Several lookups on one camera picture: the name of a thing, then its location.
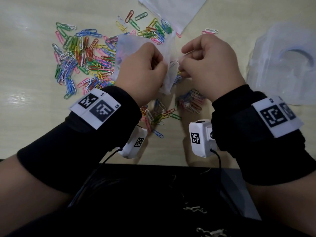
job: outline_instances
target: person's right hand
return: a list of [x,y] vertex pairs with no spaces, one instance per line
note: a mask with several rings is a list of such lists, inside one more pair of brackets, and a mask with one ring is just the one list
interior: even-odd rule
[[236,54],[215,35],[203,34],[182,47],[182,77],[192,77],[195,88],[210,101],[244,85]]

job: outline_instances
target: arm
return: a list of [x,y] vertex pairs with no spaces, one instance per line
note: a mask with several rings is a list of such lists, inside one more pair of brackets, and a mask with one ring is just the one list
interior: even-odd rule
[[[202,35],[182,52],[187,53],[180,60],[182,75],[192,77],[195,87],[212,101],[213,131],[223,133],[222,139],[231,138],[225,135],[225,118],[266,96],[245,85],[233,49],[216,36]],[[236,158],[263,220],[269,217],[316,236],[316,162],[305,151],[301,132],[247,146],[242,145],[242,136],[238,138],[239,145],[228,146],[227,151]]]
[[[153,69],[152,60],[158,63]],[[154,97],[166,72],[160,52],[144,44],[122,62],[116,86],[102,89],[121,107],[100,128],[71,112],[65,122],[1,162],[0,236],[66,207],[104,155],[124,147],[141,118],[139,107]]]

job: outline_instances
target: white plastic bag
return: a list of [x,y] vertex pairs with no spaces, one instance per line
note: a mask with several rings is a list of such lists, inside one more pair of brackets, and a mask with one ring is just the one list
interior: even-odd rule
[[126,57],[138,51],[138,49],[146,42],[151,42],[157,47],[157,49],[163,55],[164,61],[169,64],[168,72],[163,80],[163,85],[159,89],[159,92],[167,95],[170,94],[170,89],[176,79],[179,67],[177,63],[177,53],[174,43],[175,36],[176,33],[175,31],[173,31],[172,34],[169,35],[168,38],[165,40],[164,44],[156,45],[148,38],[139,37],[135,35],[119,35],[117,42],[117,51],[115,56],[114,74],[111,76],[111,79],[113,79],[114,81],[117,79],[119,75],[121,62]]
[[138,0],[181,34],[206,0]]

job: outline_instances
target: person's left arm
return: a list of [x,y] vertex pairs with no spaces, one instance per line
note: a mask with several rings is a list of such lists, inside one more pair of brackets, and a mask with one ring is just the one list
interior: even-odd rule
[[104,155],[124,147],[168,66],[151,43],[122,64],[102,91],[120,107],[97,130],[71,112],[63,123],[0,163],[0,236],[66,206]]

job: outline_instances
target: table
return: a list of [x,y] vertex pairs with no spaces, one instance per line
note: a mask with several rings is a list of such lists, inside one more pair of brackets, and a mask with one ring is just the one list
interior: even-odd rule
[[[64,100],[66,89],[54,79],[56,62],[51,45],[58,43],[55,23],[73,24],[78,30],[96,28],[99,33],[114,36],[121,33],[115,24],[117,16],[125,18],[131,9],[135,14],[146,11],[137,0],[0,0],[0,159],[63,122],[69,114],[68,107],[82,95]],[[241,73],[246,78],[248,61],[259,36],[273,23],[296,17],[315,25],[315,10],[316,0],[207,0],[182,37],[176,37],[176,48],[180,55],[181,47],[202,30],[218,29],[218,36],[236,51]],[[140,27],[146,27],[152,18],[148,11],[148,17],[139,21]],[[82,73],[74,76],[75,82],[84,76]],[[172,108],[175,96],[191,88],[191,81],[185,80],[162,101]],[[316,108],[292,108],[305,122],[302,132],[306,149],[316,157]],[[109,163],[216,167],[216,156],[201,158],[192,153],[188,135],[191,121],[210,119],[212,112],[208,103],[200,115],[181,114],[182,122],[165,119],[165,125],[157,128],[163,139],[152,134],[138,158],[124,159],[115,154]],[[67,140],[61,140],[60,144],[66,145]],[[78,143],[69,148],[87,147]],[[238,168],[228,153],[219,151],[219,154],[223,167]]]

